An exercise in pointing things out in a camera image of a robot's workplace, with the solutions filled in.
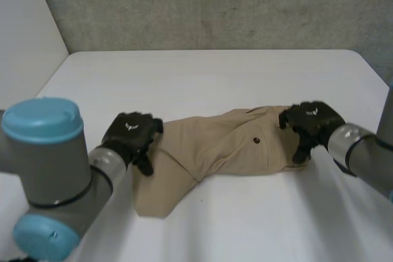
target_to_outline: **black glove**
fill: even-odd
[[[327,149],[330,136],[345,121],[324,102],[313,101],[294,104],[279,114],[280,128],[286,128],[287,123],[300,136],[299,146],[292,158],[295,164],[300,164],[310,158],[311,149],[317,145],[322,144]]]
[[[117,152],[126,165],[132,162],[142,174],[150,176],[154,171],[146,153],[156,133],[163,133],[161,119],[151,114],[120,113],[106,131],[102,146]]]

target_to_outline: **white table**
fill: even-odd
[[[78,103],[92,149],[119,112],[134,110],[167,121],[320,99],[376,131],[387,91],[346,50],[82,52],[67,58],[40,96]],[[0,217],[15,222],[26,206],[20,184],[0,180],[13,198],[0,191]],[[13,209],[5,207],[10,203]],[[0,244],[0,253],[5,249]],[[137,216],[128,174],[68,261],[392,259],[393,205],[317,148],[304,172],[208,177],[164,220]]]

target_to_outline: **light blue joint cap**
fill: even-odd
[[[79,245],[79,235],[69,226],[43,215],[26,214],[14,227],[14,239],[36,260],[63,261]]]
[[[59,144],[77,137],[84,123],[74,102],[63,98],[34,98],[7,109],[1,128],[17,141]]]

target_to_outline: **gray wall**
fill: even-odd
[[[393,0],[47,0],[83,50],[346,48],[393,76]]]

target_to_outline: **khaki pants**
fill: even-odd
[[[164,133],[149,149],[154,174],[146,177],[133,168],[138,214],[167,216],[210,174],[265,175],[304,168],[306,163],[292,163],[298,135],[290,128],[279,129],[278,115],[286,108],[235,109],[165,123]]]

